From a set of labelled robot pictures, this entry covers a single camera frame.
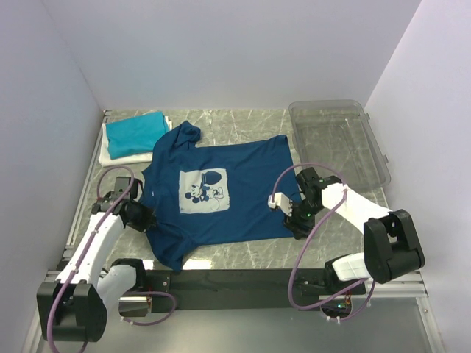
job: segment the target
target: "cartoon character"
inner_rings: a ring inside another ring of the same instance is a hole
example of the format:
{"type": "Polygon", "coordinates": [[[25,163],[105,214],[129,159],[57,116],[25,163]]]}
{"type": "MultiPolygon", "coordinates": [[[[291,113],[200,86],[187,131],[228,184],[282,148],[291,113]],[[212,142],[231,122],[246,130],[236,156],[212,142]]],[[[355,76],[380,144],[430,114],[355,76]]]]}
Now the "cartoon character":
{"type": "Polygon", "coordinates": [[[185,194],[187,199],[192,199],[194,204],[198,202],[207,202],[215,199],[218,202],[224,198],[224,191],[221,187],[212,188],[210,185],[215,185],[221,180],[221,174],[217,171],[207,171],[201,175],[201,183],[199,185],[192,185],[191,190],[185,194]]]}

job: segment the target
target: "plastic container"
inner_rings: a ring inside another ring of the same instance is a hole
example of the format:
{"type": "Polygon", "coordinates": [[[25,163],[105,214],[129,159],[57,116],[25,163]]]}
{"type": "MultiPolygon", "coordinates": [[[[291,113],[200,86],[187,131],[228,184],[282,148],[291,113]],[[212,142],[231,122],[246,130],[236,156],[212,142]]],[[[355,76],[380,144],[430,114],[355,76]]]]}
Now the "plastic container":
{"type": "MultiPolygon", "coordinates": [[[[361,105],[352,100],[299,101],[289,106],[294,146],[301,163],[321,163],[340,171],[356,190],[388,185],[386,157],[361,105]]],[[[317,173],[331,173],[321,168],[317,173]]]]}

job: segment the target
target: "navy blue shirt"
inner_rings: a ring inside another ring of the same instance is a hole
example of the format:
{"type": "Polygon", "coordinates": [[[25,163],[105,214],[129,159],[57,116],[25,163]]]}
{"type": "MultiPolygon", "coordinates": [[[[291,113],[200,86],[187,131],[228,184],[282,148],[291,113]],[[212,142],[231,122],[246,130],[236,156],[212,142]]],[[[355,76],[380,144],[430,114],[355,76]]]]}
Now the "navy blue shirt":
{"type": "MultiPolygon", "coordinates": [[[[196,147],[200,138],[200,129],[185,121],[155,144],[152,163],[143,171],[141,202],[157,219],[146,235],[156,258],[176,271],[183,256],[200,245],[292,236],[283,213],[267,204],[276,179],[293,165],[287,137],[196,147]]],[[[293,171],[278,191],[288,196],[298,191],[293,171]]]]}

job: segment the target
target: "teal folded cloth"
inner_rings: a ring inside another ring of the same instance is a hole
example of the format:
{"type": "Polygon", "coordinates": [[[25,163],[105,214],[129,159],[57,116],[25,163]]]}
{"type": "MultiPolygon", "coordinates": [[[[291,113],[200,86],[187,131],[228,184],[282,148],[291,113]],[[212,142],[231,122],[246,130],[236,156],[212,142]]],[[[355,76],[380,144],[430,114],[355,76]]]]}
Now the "teal folded cloth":
{"type": "Polygon", "coordinates": [[[136,116],[106,124],[110,158],[151,152],[159,138],[169,130],[162,112],[136,116]]]}

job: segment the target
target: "gray marble surface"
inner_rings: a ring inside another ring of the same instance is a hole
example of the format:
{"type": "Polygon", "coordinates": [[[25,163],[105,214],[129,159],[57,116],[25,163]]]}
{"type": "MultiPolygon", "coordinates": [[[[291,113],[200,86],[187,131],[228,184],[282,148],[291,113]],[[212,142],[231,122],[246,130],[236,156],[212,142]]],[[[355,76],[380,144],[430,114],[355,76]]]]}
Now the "gray marble surface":
{"type": "MultiPolygon", "coordinates": [[[[135,115],[150,113],[155,110],[113,110],[107,113],[107,121],[117,121],[135,115]]],[[[234,143],[246,143],[264,140],[275,135],[287,135],[294,163],[299,156],[292,143],[293,129],[288,110],[164,110],[174,126],[185,120],[190,121],[202,130],[199,146],[217,146],[234,143]]],[[[336,154],[325,151],[323,160],[329,164],[328,156],[336,154]]],[[[374,168],[373,163],[366,164],[374,168]]],[[[135,176],[142,177],[142,170],[148,163],[130,165],[135,176]]],[[[82,240],[90,217],[91,205],[96,200],[96,185],[103,168],[96,160],[93,166],[90,189],[85,197],[82,217],[74,230],[72,242],[75,246],[82,240]]],[[[102,183],[102,193],[114,186],[114,179],[125,175],[125,171],[111,171],[102,183]]],[[[382,188],[375,188],[362,194],[379,205],[386,206],[382,188]]],[[[282,238],[257,240],[243,243],[229,243],[215,246],[201,246],[186,257],[184,269],[194,268],[291,268],[303,245],[303,240],[282,238]]],[[[361,233],[338,215],[331,217],[311,241],[301,267],[323,267],[326,260],[343,254],[362,250],[361,233]]],[[[147,268],[163,268],[152,253],[145,234],[127,228],[118,239],[105,267],[118,258],[137,257],[144,260],[147,268]]]]}

